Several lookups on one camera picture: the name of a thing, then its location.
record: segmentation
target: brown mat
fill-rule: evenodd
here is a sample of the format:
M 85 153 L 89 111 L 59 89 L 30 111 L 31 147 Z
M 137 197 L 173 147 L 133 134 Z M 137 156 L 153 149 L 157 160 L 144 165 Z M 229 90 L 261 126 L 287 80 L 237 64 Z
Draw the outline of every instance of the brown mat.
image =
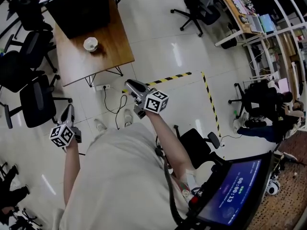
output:
M 297 132 L 278 150 L 307 164 L 307 132 Z M 280 192 L 275 196 L 266 194 L 248 230 L 291 230 L 300 219 L 307 207 L 307 166 L 286 163 L 278 181 Z

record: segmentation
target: white marker cube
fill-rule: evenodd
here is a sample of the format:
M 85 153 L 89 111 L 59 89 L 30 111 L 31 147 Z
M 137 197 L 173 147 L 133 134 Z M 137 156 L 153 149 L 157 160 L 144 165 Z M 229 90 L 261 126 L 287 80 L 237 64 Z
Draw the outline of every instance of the white marker cube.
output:
M 160 113 L 166 108 L 169 96 L 158 90 L 146 96 L 144 109 L 153 113 Z
M 66 124 L 64 124 L 54 127 L 50 132 L 49 139 L 59 148 L 61 148 L 67 147 L 73 136 L 74 132 Z

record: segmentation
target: hazard stripe tape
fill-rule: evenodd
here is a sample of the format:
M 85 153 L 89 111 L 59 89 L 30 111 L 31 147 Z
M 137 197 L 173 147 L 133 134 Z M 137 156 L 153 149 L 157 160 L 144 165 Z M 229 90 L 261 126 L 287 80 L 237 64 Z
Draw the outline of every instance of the hazard stripe tape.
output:
M 201 72 L 201 75 L 202 75 L 203 81 L 205 82 L 206 90 L 208 92 L 208 97 L 209 97 L 209 100 L 211 102 L 212 110 L 214 112 L 215 122 L 216 122 L 216 126 L 217 126 L 217 133 L 219 134 L 219 137 L 222 137 L 221 132 L 220 132 L 220 125 L 219 125 L 219 122 L 218 122 L 218 119 L 217 119 L 216 110 L 215 110 L 215 107 L 214 107 L 212 96 L 211 96 L 210 91 L 209 91 L 209 87 L 208 87 L 208 84 L 207 84 L 207 81 L 206 81 L 205 74 L 203 72 Z
M 182 74 L 178 74 L 176 76 L 173 76 L 173 77 L 168 77 L 168 78 L 165 78 L 165 79 L 160 79 L 160 80 L 157 80 L 157 81 L 154 81 L 154 82 L 149 82 L 149 83 L 146 83 L 147 86 L 153 86 L 153 85 L 156 85 L 158 83 L 162 83 L 162 82 L 167 82 L 167 81 L 171 81 L 173 79 L 178 79 L 178 78 L 182 78 L 184 76 L 188 76 L 188 75 L 191 75 L 192 72 L 186 72 L 186 73 L 182 73 Z

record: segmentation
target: display screen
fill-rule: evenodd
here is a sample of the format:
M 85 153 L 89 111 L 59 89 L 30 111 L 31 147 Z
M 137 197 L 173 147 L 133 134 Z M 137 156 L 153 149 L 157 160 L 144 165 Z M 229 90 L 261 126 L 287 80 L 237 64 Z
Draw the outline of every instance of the display screen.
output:
M 261 160 L 232 164 L 221 187 L 198 218 L 230 226 L 250 193 L 260 164 Z

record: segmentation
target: tiled floor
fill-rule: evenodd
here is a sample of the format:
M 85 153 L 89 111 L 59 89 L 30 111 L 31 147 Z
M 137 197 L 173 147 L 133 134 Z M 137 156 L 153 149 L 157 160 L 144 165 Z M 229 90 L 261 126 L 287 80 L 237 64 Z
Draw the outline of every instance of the tiled floor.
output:
M 228 105 L 227 101 L 236 98 L 233 84 L 248 78 L 251 74 L 243 48 L 224 50 L 215 47 L 207 33 L 204 33 L 202 38 L 197 36 L 197 29 L 193 24 L 183 32 L 180 31 L 179 27 L 186 18 L 180 14 L 171 14 L 170 9 L 186 10 L 183 0 L 122 0 L 118 8 L 135 62 L 121 67 L 124 77 L 105 72 L 95 78 L 96 85 L 111 84 L 111 89 L 106 91 L 108 108 L 117 110 L 119 107 L 121 90 L 124 89 L 126 79 L 152 82 L 190 71 L 190 76 L 156 85 L 156 88 L 170 95 L 168 107 L 161 115 L 170 126 L 179 125 L 182 134 L 193 127 L 204 137 L 211 131 L 216 133 L 213 111 L 201 78 L 201 72 L 204 72 L 222 136 L 235 136 L 232 131 L 232 120 L 234 110 L 239 107 L 235 104 Z M 47 12 L 44 16 L 46 22 L 54 26 L 54 21 Z M 4 47 L 9 35 L 10 33 L 7 33 L 0 40 L 0 47 Z M 26 35 L 27 32 L 22 29 L 18 39 L 22 41 Z M 56 66 L 56 51 L 50 52 L 50 57 Z M 43 62 L 42 68 L 51 77 L 46 62 Z M 108 127 L 116 126 L 115 115 L 108 112 L 105 107 L 104 93 L 89 88 L 84 80 L 64 88 L 59 81 L 54 95 L 73 99 L 75 123 L 83 135 L 83 143 L 79 146 L 80 152 L 86 153 L 89 143 L 98 133 L 94 126 L 95 118 L 101 119 Z M 9 104 L 10 109 L 20 104 L 19 94 L 5 89 L 0 99 Z M 66 104 L 56 102 L 58 114 Z M 131 97 L 128 97 L 126 107 L 133 109 Z M 31 188 L 31 194 L 22 205 L 35 212 L 45 222 L 45 229 L 49 229 L 52 210 L 64 207 L 62 183 L 65 154 L 48 140 L 49 131 L 54 125 L 50 121 L 40 127 L 29 129 L 20 112 L 13 117 L 14 128 L 9 130 L 3 109 L 0 109 L 0 115 L 0 157 L 11 165 L 19 165 L 21 182 Z M 134 121 L 144 123 L 154 132 L 146 117 L 139 120 L 135 116 Z M 118 125 L 123 127 L 123 109 L 118 115 Z M 223 142 L 225 146 L 218 149 L 217 153 L 225 159 L 256 155 L 274 147 L 274 144 L 260 138 L 225 138 Z M 210 169 L 203 165 L 199 173 L 205 178 Z

